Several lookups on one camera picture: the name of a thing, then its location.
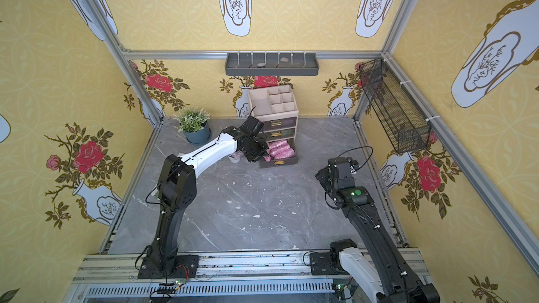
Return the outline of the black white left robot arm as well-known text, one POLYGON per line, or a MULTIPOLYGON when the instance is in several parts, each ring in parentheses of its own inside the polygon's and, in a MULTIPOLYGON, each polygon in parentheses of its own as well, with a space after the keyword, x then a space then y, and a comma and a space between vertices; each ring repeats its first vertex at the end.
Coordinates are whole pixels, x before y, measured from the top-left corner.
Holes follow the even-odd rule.
POLYGON ((153 242, 144 249, 146 256, 138 270, 140 279, 171 277, 180 266, 178 234, 182 218, 197 195, 197 178, 222 158, 241 152, 251 163, 267 157, 268 144, 261 131, 263 122, 248 116, 238 127, 223 129, 203 147, 177 157, 168 156, 162 167, 157 194, 161 213, 153 242))

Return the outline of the gray wall shelf tray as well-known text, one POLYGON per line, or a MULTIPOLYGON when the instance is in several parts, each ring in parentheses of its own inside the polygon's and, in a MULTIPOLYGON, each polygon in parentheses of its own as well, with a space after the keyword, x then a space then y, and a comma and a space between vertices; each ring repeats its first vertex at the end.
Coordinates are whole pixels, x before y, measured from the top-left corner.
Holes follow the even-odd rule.
POLYGON ((304 51, 261 51, 228 53, 227 76, 317 76, 319 61, 315 53, 304 51))

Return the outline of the aluminum front rail frame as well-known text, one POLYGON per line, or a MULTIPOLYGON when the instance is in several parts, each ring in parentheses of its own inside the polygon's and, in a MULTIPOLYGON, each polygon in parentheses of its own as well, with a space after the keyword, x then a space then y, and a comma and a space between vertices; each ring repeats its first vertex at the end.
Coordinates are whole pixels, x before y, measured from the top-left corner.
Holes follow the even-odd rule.
MULTIPOLYGON (((335 252, 350 246, 338 244, 327 251, 236 251, 191 252, 199 255, 193 279, 138 279, 143 259, 133 254, 89 255, 84 258, 65 296, 66 302, 91 299, 130 298, 167 302, 173 298, 239 295, 279 295, 331 293, 349 302, 358 295, 369 296, 350 275, 315 276, 309 267, 310 252, 335 252)), ((430 275, 420 252, 399 251, 424 284, 430 275)))

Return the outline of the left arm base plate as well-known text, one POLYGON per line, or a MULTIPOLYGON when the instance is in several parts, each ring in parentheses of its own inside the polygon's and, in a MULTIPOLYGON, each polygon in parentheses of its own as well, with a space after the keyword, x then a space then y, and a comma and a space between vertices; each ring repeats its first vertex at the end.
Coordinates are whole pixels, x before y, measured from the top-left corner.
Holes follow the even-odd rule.
POLYGON ((199 255, 177 255, 174 258, 144 257, 138 279, 193 279, 199 266, 199 255))

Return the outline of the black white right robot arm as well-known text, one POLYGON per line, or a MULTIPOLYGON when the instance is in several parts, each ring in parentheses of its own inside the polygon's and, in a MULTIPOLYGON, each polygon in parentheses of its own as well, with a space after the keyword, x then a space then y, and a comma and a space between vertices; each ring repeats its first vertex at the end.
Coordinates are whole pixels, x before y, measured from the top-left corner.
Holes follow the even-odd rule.
POLYGON ((356 229, 373 261, 370 265, 359 249, 350 245, 336 250, 338 265, 371 302, 440 302, 435 286, 424 284, 398 251, 370 193, 355 185, 355 163, 350 157, 331 158, 315 175, 335 207, 356 229))

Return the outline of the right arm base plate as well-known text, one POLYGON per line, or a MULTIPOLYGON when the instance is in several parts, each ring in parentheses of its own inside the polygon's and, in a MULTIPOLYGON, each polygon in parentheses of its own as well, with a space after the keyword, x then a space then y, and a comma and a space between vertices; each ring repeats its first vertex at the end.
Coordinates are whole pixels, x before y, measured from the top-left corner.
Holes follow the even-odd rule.
POLYGON ((315 276, 349 275, 340 264, 335 252, 310 252, 309 267, 315 276))

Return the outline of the purple flowers in white pot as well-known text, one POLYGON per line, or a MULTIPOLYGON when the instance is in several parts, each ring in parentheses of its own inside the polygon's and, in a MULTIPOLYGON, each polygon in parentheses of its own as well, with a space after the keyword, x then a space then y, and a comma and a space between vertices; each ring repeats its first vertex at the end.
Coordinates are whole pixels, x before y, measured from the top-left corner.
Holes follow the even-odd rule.
POLYGON ((233 164, 238 164, 243 156, 244 154, 242 152, 236 151, 233 154, 230 154, 228 158, 233 164))

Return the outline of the beige three-drawer organizer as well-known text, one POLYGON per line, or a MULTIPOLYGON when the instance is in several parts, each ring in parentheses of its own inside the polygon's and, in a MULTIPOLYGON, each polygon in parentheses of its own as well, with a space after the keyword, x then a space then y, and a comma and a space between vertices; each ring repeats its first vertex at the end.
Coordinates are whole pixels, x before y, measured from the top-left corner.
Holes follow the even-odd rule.
POLYGON ((253 89, 248 93, 248 101, 254 111, 251 115, 261 122, 292 116, 299 118, 298 106, 291 85, 279 85, 253 89))

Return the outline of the white green work glove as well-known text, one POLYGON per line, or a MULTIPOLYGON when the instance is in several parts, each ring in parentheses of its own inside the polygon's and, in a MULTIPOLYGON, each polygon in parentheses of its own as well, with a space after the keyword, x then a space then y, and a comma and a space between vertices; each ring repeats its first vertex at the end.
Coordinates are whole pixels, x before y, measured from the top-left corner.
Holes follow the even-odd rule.
POLYGON ((158 199, 158 198, 160 197, 159 191, 160 191, 160 186, 157 185, 157 186, 151 191, 150 196, 152 196, 152 197, 158 199))

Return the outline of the green plant in blue pot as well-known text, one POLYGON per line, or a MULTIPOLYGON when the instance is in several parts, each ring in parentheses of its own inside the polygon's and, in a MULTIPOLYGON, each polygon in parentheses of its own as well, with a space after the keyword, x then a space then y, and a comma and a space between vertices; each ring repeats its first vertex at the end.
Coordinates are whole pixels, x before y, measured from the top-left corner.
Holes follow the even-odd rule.
POLYGON ((184 133, 189 143, 201 145, 210 140, 210 114, 204 109, 185 109, 179 115, 175 115, 173 119, 178 122, 176 128, 184 133))

